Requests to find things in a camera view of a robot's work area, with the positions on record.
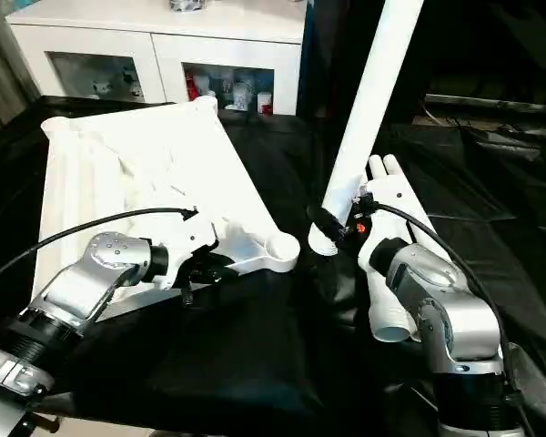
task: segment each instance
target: white cabinet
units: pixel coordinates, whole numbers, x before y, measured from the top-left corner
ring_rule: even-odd
[[[185,69],[191,72],[195,68],[204,69],[219,101],[224,98],[220,85],[223,76],[234,82],[235,72],[239,71],[241,75],[252,76],[249,80],[254,83],[255,94],[272,91],[275,114],[295,114],[301,46],[195,36],[153,35],[153,39],[169,101],[188,101]]]
[[[268,91],[274,113],[293,115],[306,6],[207,0],[177,13],[169,0],[41,0],[6,20],[44,95],[183,102],[189,71],[221,107],[241,81],[254,93],[249,110]]]
[[[165,102],[150,34],[12,25],[41,93]]]

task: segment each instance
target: white pipe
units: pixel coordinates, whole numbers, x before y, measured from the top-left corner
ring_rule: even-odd
[[[348,125],[329,180],[322,207],[343,225],[351,201],[359,189],[360,176],[374,146],[382,118],[389,105],[410,38],[419,19],[423,0],[386,0],[372,48],[360,79]],[[335,255],[336,246],[315,225],[309,245],[320,255]]]

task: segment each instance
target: curtain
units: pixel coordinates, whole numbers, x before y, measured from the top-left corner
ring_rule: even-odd
[[[0,0],[0,127],[39,96],[5,21],[10,7],[8,0]]]

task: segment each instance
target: floor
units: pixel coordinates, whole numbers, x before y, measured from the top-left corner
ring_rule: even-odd
[[[153,430],[115,425],[112,423],[63,419],[60,430],[51,434],[36,430],[33,437],[148,437]]]

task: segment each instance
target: red object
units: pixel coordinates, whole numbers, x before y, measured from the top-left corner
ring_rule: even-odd
[[[188,92],[188,99],[190,101],[196,99],[198,97],[198,91],[196,85],[194,85],[194,77],[192,77],[192,73],[186,73],[186,90]]]

